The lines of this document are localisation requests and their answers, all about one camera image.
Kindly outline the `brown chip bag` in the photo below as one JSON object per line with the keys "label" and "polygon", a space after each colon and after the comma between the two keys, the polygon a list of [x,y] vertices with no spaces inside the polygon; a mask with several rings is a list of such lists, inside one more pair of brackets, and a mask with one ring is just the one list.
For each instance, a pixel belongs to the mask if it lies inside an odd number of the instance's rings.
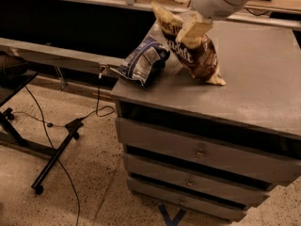
{"label": "brown chip bag", "polygon": [[166,44],[192,77],[203,83],[225,86],[214,43],[206,35],[207,32],[201,37],[200,45],[196,48],[189,48],[183,42],[176,42],[183,19],[191,11],[175,14],[157,2],[152,2],[151,6]]}

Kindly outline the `blue chip bag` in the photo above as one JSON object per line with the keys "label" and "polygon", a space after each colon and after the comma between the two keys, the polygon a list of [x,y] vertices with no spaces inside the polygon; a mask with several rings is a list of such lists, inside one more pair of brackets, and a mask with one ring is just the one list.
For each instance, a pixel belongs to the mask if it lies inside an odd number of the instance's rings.
{"label": "blue chip bag", "polygon": [[122,64],[112,71],[122,77],[139,83],[146,88],[165,68],[170,51],[153,36],[147,36],[129,54]]}

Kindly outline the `top grey drawer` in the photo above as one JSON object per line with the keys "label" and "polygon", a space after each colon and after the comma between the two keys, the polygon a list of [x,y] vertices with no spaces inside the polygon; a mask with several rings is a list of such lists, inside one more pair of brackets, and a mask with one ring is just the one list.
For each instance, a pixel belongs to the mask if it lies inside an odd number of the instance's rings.
{"label": "top grey drawer", "polygon": [[284,185],[301,175],[300,161],[285,156],[244,150],[123,118],[116,118],[116,127],[123,144],[264,182]]}

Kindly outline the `grey drawer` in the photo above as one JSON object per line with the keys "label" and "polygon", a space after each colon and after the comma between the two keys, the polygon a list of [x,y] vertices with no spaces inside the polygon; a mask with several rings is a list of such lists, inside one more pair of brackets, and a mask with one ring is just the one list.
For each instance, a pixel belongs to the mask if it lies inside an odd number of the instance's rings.
{"label": "grey drawer", "polygon": [[244,150],[123,118],[116,118],[116,127],[123,144],[264,182],[284,185],[301,175],[300,161],[285,156]]}
{"label": "grey drawer", "polygon": [[269,198],[269,193],[264,190],[239,185],[208,174],[129,153],[123,153],[122,157],[125,169],[138,177],[157,184],[176,186],[179,190],[187,189],[190,194],[202,193],[214,199],[221,199],[223,203],[233,203],[237,207],[257,207]]}
{"label": "grey drawer", "polygon": [[182,208],[192,209],[218,218],[230,221],[240,221],[246,216],[246,211],[223,205],[221,203],[194,197],[189,194],[181,193],[175,189],[168,189],[165,186],[159,186],[146,181],[127,178],[127,185],[133,192],[140,193],[159,199],[164,202],[170,202],[179,205]]}

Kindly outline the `grey drawer cabinet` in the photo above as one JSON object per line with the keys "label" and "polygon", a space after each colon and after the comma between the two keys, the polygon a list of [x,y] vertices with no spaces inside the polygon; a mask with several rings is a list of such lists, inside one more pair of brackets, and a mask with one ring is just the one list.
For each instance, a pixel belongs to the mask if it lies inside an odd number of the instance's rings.
{"label": "grey drawer cabinet", "polygon": [[[163,127],[244,150],[285,156],[299,160],[301,165],[301,50],[292,30],[220,22],[208,35],[214,41],[225,86],[200,83],[176,57],[171,57],[165,69],[147,88],[126,79],[117,82],[112,90],[117,118]],[[124,153],[268,193],[276,186],[292,183],[268,183],[121,144]],[[127,172],[128,177],[157,184]],[[202,193],[190,194],[187,189],[157,185],[244,211],[255,207],[237,207]]]}

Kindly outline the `middle grey drawer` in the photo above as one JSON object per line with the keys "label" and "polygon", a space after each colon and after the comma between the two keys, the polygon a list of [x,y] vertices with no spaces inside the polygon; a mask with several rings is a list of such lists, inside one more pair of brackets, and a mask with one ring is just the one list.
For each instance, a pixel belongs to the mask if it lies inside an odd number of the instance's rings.
{"label": "middle grey drawer", "polygon": [[237,207],[257,207],[269,198],[269,193],[264,190],[239,185],[208,174],[129,153],[123,153],[122,157],[125,169],[138,177],[157,184],[176,186],[179,190],[187,189],[190,194],[202,193],[214,199],[221,199],[223,203],[233,203]]}

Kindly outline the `bottom grey drawer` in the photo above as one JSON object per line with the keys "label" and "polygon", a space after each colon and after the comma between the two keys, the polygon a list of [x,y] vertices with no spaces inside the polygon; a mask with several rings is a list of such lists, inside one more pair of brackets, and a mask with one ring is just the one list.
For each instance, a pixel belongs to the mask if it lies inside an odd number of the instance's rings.
{"label": "bottom grey drawer", "polygon": [[140,193],[159,199],[164,202],[170,202],[179,205],[182,208],[192,209],[218,218],[230,221],[240,221],[246,216],[246,211],[223,205],[221,203],[194,197],[189,194],[181,193],[175,189],[168,189],[165,186],[159,186],[146,181],[127,178],[127,185],[133,192]]}

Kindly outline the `grey long bench rail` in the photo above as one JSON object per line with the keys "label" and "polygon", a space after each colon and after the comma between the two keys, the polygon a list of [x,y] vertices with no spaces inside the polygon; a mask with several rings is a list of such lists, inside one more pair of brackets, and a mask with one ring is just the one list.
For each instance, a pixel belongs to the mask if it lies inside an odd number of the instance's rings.
{"label": "grey long bench rail", "polygon": [[118,67],[123,59],[95,55],[19,40],[0,38],[2,50],[39,64],[61,67],[85,73],[98,73],[101,67]]}

